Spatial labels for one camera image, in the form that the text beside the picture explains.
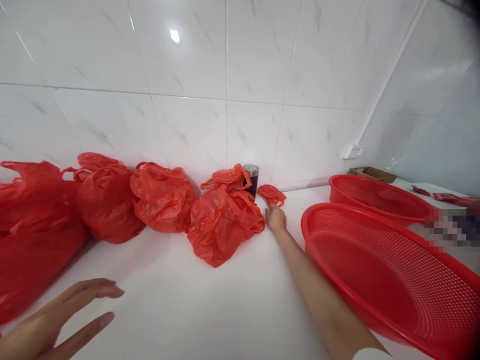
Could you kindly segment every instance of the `electrical outlet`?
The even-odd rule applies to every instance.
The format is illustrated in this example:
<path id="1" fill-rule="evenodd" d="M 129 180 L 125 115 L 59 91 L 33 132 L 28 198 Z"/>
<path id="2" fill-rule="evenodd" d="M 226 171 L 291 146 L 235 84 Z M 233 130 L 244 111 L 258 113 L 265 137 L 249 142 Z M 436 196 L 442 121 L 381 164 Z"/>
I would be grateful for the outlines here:
<path id="1" fill-rule="evenodd" d="M 364 153 L 365 147 L 363 144 L 350 144 L 346 148 L 344 159 L 356 159 Z"/>

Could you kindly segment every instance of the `red colander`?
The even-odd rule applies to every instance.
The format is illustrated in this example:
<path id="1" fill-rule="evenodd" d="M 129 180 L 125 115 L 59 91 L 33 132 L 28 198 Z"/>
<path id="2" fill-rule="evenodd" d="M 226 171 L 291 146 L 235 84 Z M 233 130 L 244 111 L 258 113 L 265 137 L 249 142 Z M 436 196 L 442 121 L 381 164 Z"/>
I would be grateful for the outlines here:
<path id="1" fill-rule="evenodd" d="M 424 223 L 436 209 L 408 191 L 375 179 L 335 175 L 328 183 L 332 203 L 365 209 L 405 227 Z"/>
<path id="2" fill-rule="evenodd" d="M 438 360 L 468 359 L 480 319 L 480 277 L 422 237 L 338 203 L 301 218 L 306 252 L 376 333 Z"/>

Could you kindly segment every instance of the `plastic bag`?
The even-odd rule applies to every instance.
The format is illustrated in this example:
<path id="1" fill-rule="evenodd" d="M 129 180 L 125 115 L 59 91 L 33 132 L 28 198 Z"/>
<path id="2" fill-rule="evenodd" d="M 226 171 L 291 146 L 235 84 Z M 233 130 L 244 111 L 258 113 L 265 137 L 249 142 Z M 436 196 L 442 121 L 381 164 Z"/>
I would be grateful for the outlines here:
<path id="1" fill-rule="evenodd" d="M 265 229 L 253 196 L 229 192 L 226 184 L 197 197 L 190 218 L 187 237 L 193 252 L 214 268 L 230 259 L 240 243 Z"/>
<path id="2" fill-rule="evenodd" d="M 75 206 L 79 184 L 43 161 L 1 166 L 21 178 L 0 184 L 0 324 L 25 311 L 87 240 Z"/>
<path id="3" fill-rule="evenodd" d="M 282 207 L 285 200 L 287 199 L 285 194 L 273 185 L 262 185 L 257 189 L 256 192 L 258 195 L 261 195 L 263 197 L 263 199 L 268 203 L 268 205 L 277 205 L 278 203 L 280 203 L 280 205 L 277 205 L 279 208 Z"/>
<path id="4" fill-rule="evenodd" d="M 77 159 L 81 169 L 73 178 L 81 185 L 76 203 L 92 236 L 121 244 L 140 234 L 145 224 L 135 216 L 138 198 L 130 189 L 129 168 L 94 152 L 81 153 Z"/>
<path id="5" fill-rule="evenodd" d="M 252 186 L 250 175 L 242 165 L 237 164 L 229 170 L 219 170 L 211 175 L 211 179 L 200 185 L 202 190 L 218 189 L 222 185 L 226 185 L 227 190 L 233 189 L 245 190 Z"/>
<path id="6" fill-rule="evenodd" d="M 139 198 L 135 215 L 147 226 L 162 233 L 187 232 L 195 190 L 181 167 L 170 170 L 154 162 L 141 162 L 130 187 Z"/>

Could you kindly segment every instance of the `forearm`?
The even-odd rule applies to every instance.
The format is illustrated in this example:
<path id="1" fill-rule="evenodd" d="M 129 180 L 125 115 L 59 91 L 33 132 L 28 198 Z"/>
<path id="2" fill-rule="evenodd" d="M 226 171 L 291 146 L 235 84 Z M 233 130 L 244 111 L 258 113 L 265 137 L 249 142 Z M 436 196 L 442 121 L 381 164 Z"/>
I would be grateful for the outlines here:
<path id="1" fill-rule="evenodd" d="M 352 360 L 361 349 L 386 350 L 345 304 L 286 230 L 274 232 L 293 281 L 333 360 Z"/>

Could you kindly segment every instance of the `thermos bottle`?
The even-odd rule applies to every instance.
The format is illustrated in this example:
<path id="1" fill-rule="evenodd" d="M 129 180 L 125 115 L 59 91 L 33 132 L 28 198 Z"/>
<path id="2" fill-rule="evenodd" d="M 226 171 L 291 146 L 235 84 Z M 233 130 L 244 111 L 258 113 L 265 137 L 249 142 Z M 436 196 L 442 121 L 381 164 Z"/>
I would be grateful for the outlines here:
<path id="1" fill-rule="evenodd" d="M 243 168 L 250 175 L 251 186 L 245 189 L 249 192 L 253 198 L 257 195 L 257 185 L 259 184 L 259 172 L 260 168 L 257 165 L 244 165 Z M 247 179 L 243 179 L 243 186 L 247 185 Z"/>

